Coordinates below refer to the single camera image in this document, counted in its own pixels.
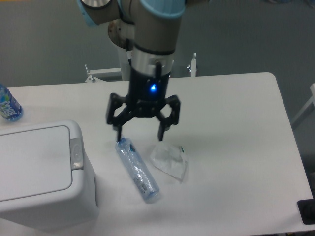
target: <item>black object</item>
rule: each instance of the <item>black object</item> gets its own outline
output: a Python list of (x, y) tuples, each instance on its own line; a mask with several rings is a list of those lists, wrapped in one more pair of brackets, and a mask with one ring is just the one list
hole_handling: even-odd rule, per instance
[[(158, 139), (163, 140), (164, 132), (169, 130), (171, 125), (177, 125), (179, 122), (179, 112), (181, 102), (176, 95), (165, 98), (169, 74), (161, 76), (162, 65), (156, 63), (155, 76), (150, 77), (140, 74), (131, 68), (129, 90), (126, 97), (121, 97), (111, 93), (106, 112), (106, 121), (113, 125), (117, 133), (117, 141), (120, 141), (122, 135), (122, 126), (134, 117), (152, 118), (157, 117), (160, 121), (158, 130)], [(123, 104), (126, 107), (123, 111), (114, 116), (115, 110)], [(172, 109), (170, 116), (165, 117), (161, 110), (165, 105)]]
[(305, 225), (315, 224), (315, 199), (299, 200), (297, 205)]

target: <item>crushed plastic bottle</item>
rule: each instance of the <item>crushed plastic bottle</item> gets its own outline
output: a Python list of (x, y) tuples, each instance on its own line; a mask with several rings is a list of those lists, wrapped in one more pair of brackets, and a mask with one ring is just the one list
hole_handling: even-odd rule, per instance
[(2, 84), (0, 84), (0, 114), (9, 121), (17, 121), (23, 115), (21, 105)]

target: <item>robotic arm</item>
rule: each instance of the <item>robotic arm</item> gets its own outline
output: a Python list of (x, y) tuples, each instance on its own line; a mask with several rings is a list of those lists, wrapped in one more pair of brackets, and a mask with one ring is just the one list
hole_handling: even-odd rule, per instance
[[(121, 97), (110, 94), (106, 121), (122, 134), (122, 126), (134, 117), (157, 117), (160, 121), (158, 139), (171, 125), (179, 122), (180, 100), (176, 95), (165, 98), (169, 74), (178, 37), (185, 0), (77, 0), (86, 22), (99, 25), (121, 19), (134, 25), (130, 82), (128, 94)], [(116, 109), (126, 104), (114, 116)], [(171, 114), (165, 117), (161, 110), (169, 105)]]

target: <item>blue joint cap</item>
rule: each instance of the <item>blue joint cap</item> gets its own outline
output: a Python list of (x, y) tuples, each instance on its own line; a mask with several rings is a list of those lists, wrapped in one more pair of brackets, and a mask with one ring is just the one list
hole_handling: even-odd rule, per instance
[(80, 0), (77, 0), (77, 4), (79, 6), (79, 9), (81, 11), (81, 14), (84, 17), (85, 22), (87, 23), (88, 26), (97, 26), (97, 24), (92, 20), (92, 18), (88, 15), (88, 13), (86, 12), (86, 10), (84, 9), (82, 3)]
[(165, 19), (179, 18), (185, 11), (185, 0), (140, 0), (140, 2), (149, 12)]
[(119, 9), (122, 11), (123, 15), (126, 15), (126, 12), (124, 11), (124, 9), (122, 8), (122, 0), (117, 0)]

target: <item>water bottle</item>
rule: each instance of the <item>water bottle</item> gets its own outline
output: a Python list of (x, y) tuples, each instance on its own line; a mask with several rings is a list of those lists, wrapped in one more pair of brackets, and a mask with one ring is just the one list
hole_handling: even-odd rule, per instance
[(129, 138), (116, 143), (116, 151), (144, 200), (155, 196), (159, 187)]
[(17, 121), (23, 115), (23, 109), (18, 101), (2, 84), (0, 84), (0, 114), (9, 121)]

